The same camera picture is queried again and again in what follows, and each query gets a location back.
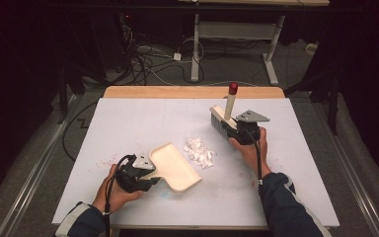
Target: gray carpet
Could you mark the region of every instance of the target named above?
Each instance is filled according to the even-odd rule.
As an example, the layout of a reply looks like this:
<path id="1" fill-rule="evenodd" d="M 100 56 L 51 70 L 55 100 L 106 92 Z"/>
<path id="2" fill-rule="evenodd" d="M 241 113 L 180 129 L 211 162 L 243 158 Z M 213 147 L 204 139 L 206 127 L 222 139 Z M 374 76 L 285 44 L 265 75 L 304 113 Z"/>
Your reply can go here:
<path id="1" fill-rule="evenodd" d="M 159 47 L 164 52 L 173 53 L 166 47 Z M 273 64 L 281 88 L 287 88 L 301 81 L 303 74 L 311 60 L 311 56 L 304 53 L 304 42 L 298 42 L 291 46 L 280 45 L 274 56 Z M 266 51 L 266 43 L 259 43 L 254 48 L 228 52 L 220 56 L 220 59 L 212 60 L 214 52 L 207 53 L 201 65 L 205 79 L 203 85 L 223 82 L 240 81 L 257 86 L 269 86 L 264 67 L 261 63 L 261 53 Z M 153 57 L 153 61 L 162 63 L 163 58 Z M 189 78 L 188 64 L 184 65 L 187 78 Z M 109 76 L 115 77 L 114 70 L 109 70 Z M 178 67 L 170 67 L 159 71 L 157 76 L 151 74 L 147 77 L 147 85 L 165 85 L 165 82 L 174 85 L 188 85 L 182 79 L 182 70 Z M 119 84 L 131 82 L 128 77 Z M 92 80 L 86 80 L 87 92 L 78 98 L 79 105 L 71 108 L 70 113 L 77 115 L 83 108 L 95 102 L 104 93 L 104 87 L 96 85 Z M 313 154 L 318 169 L 322 175 L 325 186 L 330 194 L 341 227 L 333 228 L 330 232 L 333 236 L 375 236 L 363 214 L 356 194 L 347 181 L 345 172 L 341 167 L 340 154 L 335 148 L 326 124 L 321 120 L 317 107 L 325 108 L 325 105 L 311 104 L 307 93 L 295 93 L 290 97 L 295 113 L 305 134 L 306 140 Z M 13 205 L 18 193 L 23 187 L 29 173 L 38 161 L 46 144 L 58 129 L 57 103 L 55 111 L 48 120 L 32 136 L 29 143 L 17 158 L 10 173 L 0 187 L 0 226 L 8 211 Z M 85 119 L 89 124 L 94 107 L 86 110 L 78 119 Z M 65 144 L 67 151 L 76 157 L 86 135 L 86 128 L 81 127 L 81 121 L 74 120 L 66 132 Z M 358 177 L 362 180 L 364 188 L 372 197 L 379 213 L 379 170 L 373 164 L 359 133 L 348 117 L 347 107 L 340 97 L 340 110 L 338 117 L 338 140 L 343 144 L 347 156 L 353 160 Z M 51 160 L 48 164 L 42 180 L 28 205 L 20 223 L 14 229 L 13 236 L 50 236 L 56 226 L 50 224 L 55 213 L 58 201 L 64 190 L 73 161 L 69 159 L 63 150 L 61 140 L 58 140 Z M 122 230 L 121 236 L 268 236 L 266 232 L 258 231 L 162 231 L 162 230 Z"/>

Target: white paper scrap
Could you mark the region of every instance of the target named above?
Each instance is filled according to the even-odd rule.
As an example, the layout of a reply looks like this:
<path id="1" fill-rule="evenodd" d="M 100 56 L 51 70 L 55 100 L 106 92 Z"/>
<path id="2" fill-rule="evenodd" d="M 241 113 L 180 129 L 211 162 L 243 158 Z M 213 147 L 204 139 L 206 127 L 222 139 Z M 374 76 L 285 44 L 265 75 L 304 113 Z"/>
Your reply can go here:
<path id="1" fill-rule="evenodd" d="M 213 165 L 212 156 L 215 155 L 215 152 L 208 150 L 199 137 L 187 139 L 184 151 L 189 155 L 192 163 L 196 166 L 207 168 Z"/>

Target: wooden table edge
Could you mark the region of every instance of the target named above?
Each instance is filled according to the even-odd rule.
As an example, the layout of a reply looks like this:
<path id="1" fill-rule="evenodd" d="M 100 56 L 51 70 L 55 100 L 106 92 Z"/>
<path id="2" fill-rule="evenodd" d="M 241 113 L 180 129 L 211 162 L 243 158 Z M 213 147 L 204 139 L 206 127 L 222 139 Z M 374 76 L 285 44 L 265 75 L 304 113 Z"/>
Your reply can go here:
<path id="1" fill-rule="evenodd" d="M 104 98 L 143 99 L 220 99 L 228 94 L 228 87 L 211 86 L 110 86 Z M 282 99 L 279 87 L 241 87 L 239 99 Z"/>

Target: hand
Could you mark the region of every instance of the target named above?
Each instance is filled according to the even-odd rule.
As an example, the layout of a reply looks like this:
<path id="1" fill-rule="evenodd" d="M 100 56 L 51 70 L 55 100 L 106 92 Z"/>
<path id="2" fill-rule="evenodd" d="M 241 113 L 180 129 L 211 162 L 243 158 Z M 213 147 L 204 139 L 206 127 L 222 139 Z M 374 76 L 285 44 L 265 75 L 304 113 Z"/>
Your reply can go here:
<path id="1" fill-rule="evenodd" d="M 92 203 L 92 205 L 96 207 L 101 213 L 105 211 L 107 182 L 113 176 L 115 166 L 116 165 L 112 165 L 109 175 L 104 179 L 103 183 L 98 189 L 97 196 L 95 197 L 95 200 Z M 113 189 L 110 196 L 110 213 L 118 211 L 128 201 L 139 199 L 142 196 L 142 194 L 143 194 L 142 191 L 137 191 L 137 192 L 129 194 L 128 192 L 122 190 L 119 187 L 116 180 L 114 180 Z"/>
<path id="2" fill-rule="evenodd" d="M 266 142 L 266 129 L 263 127 L 260 127 L 260 141 L 259 141 L 259 147 L 261 151 L 261 170 L 262 170 L 262 176 L 263 178 L 265 175 L 269 174 L 271 172 L 269 166 L 266 163 L 266 154 L 267 154 L 267 142 Z M 255 172 L 255 175 L 258 176 L 258 157 L 257 157 L 257 150 L 255 148 L 254 144 L 251 145 L 241 145 L 235 138 L 231 137 L 229 138 L 230 144 L 233 145 L 236 149 L 238 149 L 243 159 L 245 160 L 245 163 Z"/>

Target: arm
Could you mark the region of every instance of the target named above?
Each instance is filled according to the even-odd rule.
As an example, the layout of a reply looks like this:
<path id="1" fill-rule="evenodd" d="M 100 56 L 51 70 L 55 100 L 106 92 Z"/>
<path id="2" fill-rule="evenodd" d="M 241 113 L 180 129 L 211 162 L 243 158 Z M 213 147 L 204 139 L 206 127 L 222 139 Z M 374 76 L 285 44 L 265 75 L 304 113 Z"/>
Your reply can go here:
<path id="1" fill-rule="evenodd" d="M 98 236 L 106 230 L 104 223 L 104 207 L 106 204 L 106 187 L 114 174 L 115 165 L 112 165 L 109 175 L 103 180 L 92 205 L 79 202 L 63 219 L 53 236 Z M 141 197 L 142 191 L 129 194 L 114 182 L 110 196 L 110 212 L 116 212 L 128 201 Z"/>
<path id="2" fill-rule="evenodd" d="M 273 235 L 278 236 L 331 236 L 314 214 L 298 199 L 294 185 L 284 174 L 275 174 L 266 162 L 266 130 L 260 128 L 261 169 L 263 185 L 259 193 L 263 202 L 266 222 Z M 241 145 L 234 138 L 229 142 L 238 149 L 247 165 L 258 176 L 258 158 L 254 145 Z"/>

